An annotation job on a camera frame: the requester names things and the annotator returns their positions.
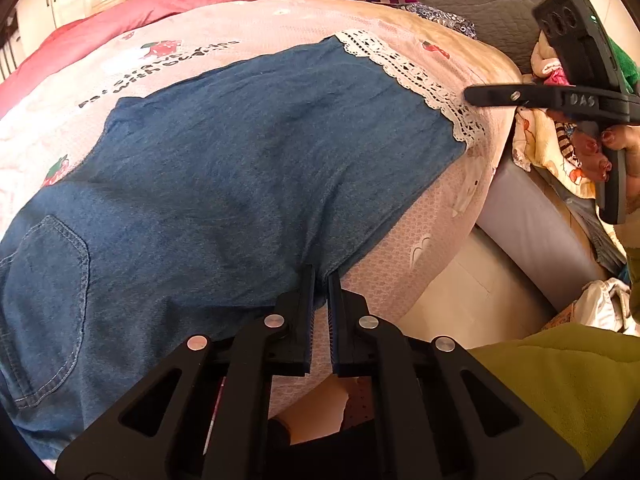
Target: pink blanket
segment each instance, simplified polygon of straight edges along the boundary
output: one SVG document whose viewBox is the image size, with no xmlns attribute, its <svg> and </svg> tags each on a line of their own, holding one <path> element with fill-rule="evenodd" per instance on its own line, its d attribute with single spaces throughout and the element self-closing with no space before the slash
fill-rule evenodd
<svg viewBox="0 0 640 480">
<path fill-rule="evenodd" d="M 123 32 L 197 7 L 232 1 L 238 0 L 127 0 L 59 28 L 0 84 L 0 119 L 48 76 Z"/>
</svg>

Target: lace trim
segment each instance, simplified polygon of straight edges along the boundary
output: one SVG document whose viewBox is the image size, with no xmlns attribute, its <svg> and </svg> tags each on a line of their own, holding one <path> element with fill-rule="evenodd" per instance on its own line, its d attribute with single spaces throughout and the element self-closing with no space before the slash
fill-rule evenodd
<svg viewBox="0 0 640 480">
<path fill-rule="evenodd" d="M 398 54 L 366 30 L 350 29 L 336 33 L 349 54 L 369 57 L 398 83 L 424 97 L 429 108 L 439 110 L 453 123 L 453 137 L 465 142 L 467 149 L 486 137 L 486 129 L 478 115 L 451 90 L 444 88 L 407 57 Z"/>
</svg>

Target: denim garment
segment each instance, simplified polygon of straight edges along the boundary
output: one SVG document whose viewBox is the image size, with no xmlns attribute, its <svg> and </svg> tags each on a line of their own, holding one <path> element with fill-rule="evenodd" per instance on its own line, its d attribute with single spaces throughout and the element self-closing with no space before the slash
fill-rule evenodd
<svg viewBox="0 0 640 480">
<path fill-rule="evenodd" d="M 121 99 L 0 242 L 2 405 L 55 458 L 191 334 L 346 272 L 463 150 L 336 38 Z"/>
</svg>

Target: triangular cutout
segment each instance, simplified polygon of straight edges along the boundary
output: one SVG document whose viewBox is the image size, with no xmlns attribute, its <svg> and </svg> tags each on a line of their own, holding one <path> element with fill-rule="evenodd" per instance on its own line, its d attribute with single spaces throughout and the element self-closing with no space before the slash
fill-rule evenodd
<svg viewBox="0 0 640 480">
<path fill-rule="evenodd" d="M 487 436 L 498 436 L 520 424 L 518 416 L 469 370 L 460 372 Z"/>
<path fill-rule="evenodd" d="M 154 436 L 180 380 L 181 370 L 174 368 L 158 381 L 137 403 L 120 417 L 120 422 L 146 436 Z"/>
</svg>

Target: silver screw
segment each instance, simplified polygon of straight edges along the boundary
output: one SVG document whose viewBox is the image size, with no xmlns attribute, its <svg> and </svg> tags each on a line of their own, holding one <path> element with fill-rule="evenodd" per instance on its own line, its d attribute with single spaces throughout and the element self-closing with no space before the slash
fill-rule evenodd
<svg viewBox="0 0 640 480">
<path fill-rule="evenodd" d="M 207 338 L 203 335 L 195 335 L 189 338 L 189 340 L 187 341 L 187 346 L 189 350 L 197 352 L 198 350 L 202 350 L 205 346 L 207 346 Z"/>
<path fill-rule="evenodd" d="M 269 314 L 264 318 L 264 324 L 269 328 L 280 328 L 284 325 L 284 318 L 280 314 Z"/>
<path fill-rule="evenodd" d="M 362 316 L 359 320 L 358 320 L 358 324 L 363 327 L 363 328 L 375 328 L 377 327 L 380 322 L 378 321 L 377 317 L 373 317 L 373 316 Z"/>
<path fill-rule="evenodd" d="M 439 337 L 436 339 L 436 348 L 441 352 L 451 352 L 456 347 L 456 342 L 450 337 Z"/>
</svg>

